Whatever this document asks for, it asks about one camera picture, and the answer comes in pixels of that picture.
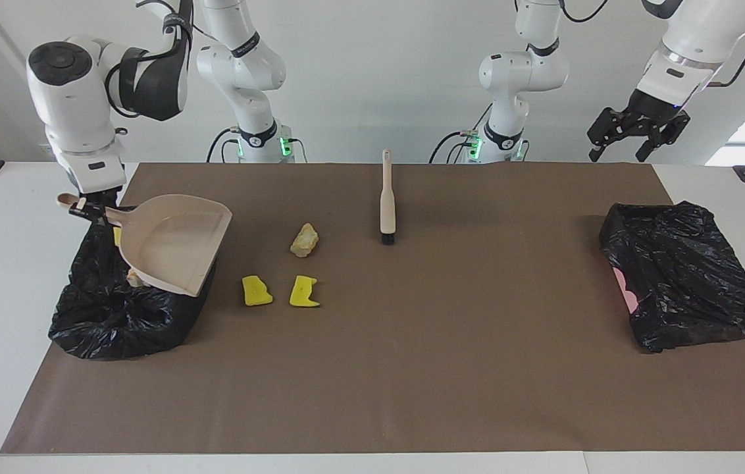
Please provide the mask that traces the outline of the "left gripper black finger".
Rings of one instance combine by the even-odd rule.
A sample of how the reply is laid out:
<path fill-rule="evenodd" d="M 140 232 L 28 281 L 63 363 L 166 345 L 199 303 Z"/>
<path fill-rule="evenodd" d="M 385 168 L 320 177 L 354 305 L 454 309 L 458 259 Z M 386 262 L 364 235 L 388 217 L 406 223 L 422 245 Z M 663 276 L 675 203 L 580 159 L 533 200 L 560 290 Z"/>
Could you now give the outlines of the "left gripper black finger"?
<path fill-rule="evenodd" d="M 587 131 L 587 138 L 592 144 L 589 159 L 596 163 L 608 146 L 617 141 L 616 125 L 592 125 Z"/>
<path fill-rule="evenodd" d="M 646 136 L 646 140 L 644 140 L 644 143 L 640 145 L 635 153 L 635 159 L 640 163 L 644 163 L 649 158 L 650 154 L 659 147 L 673 144 L 673 142 L 674 138 L 673 133 L 671 132 L 665 132 L 664 134 L 649 132 Z"/>

